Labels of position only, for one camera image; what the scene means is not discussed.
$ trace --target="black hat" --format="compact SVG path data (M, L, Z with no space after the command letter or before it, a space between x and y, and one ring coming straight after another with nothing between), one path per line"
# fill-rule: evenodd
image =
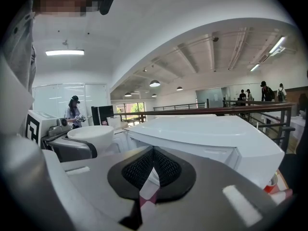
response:
M73 96L73 97L72 97L72 100L77 101L77 103L80 103L80 102L78 101L78 99L79 99L79 98L78 98L77 96Z

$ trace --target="white bowl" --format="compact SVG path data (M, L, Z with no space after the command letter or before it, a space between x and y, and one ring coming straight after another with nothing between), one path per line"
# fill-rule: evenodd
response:
M71 140L86 141L93 144L99 156L106 150L114 137L111 126L89 126L69 131L67 136Z

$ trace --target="metal railing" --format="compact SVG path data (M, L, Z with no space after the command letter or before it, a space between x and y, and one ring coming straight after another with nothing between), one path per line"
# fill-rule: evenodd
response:
M205 108L205 103L189 103L170 106L154 107L154 111L168 111L168 110L190 110Z
M118 113L115 116L128 116L128 115L140 115L140 122L145 121L145 116L163 116L163 115L204 115L204 114L216 114L216 115L238 115L243 118L241 114L249 117L249 119L245 119L247 122L250 119L254 119L257 121L258 128L269 128L273 129L273 127L279 127L277 131L277 137L272 140L275 141L278 145L280 145L281 149L286 152L290 139L290 132L294 131L295 128L290 127L291 124L291 110L293 103L279 103L279 102L259 102L259 101L226 101L230 103L236 103L237 105L241 103L248 104L248 106L230 106L223 108L189 108L189 109L176 109L177 105L169 106L173 107L170 110L163 111L146 111L146 112L135 112L135 113ZM280 111L281 118L274 117L272 115L266 114L264 112L274 112ZM269 117L271 119L275 119L278 123L266 124L265 122L251 116L252 113L260 113L263 116Z

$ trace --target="white table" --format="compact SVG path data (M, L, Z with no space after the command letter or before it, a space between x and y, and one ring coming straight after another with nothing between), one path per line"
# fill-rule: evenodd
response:
M280 111L266 112L265 114L268 114L270 116L274 116L274 117L277 117L277 118L280 119L281 112ZM261 117L261 119L264 119L264 123L266 123L266 119L269 119L269 120L271 120L274 123L278 123L277 120L275 120L273 118L270 118L270 117L267 117L267 116L264 116L264 115ZM297 139L297 141L299 142L301 137L302 137L303 131L304 131L305 119L303 119L300 116L292 116L291 117L290 126L295 128L295 131L292 131L290 134L293 137L295 137Z

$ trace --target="backpack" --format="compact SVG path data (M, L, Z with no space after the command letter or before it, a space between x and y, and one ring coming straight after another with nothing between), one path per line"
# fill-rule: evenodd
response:
M282 90L283 90L283 88L281 90L278 89L278 101L279 102L283 102L284 94L283 94Z

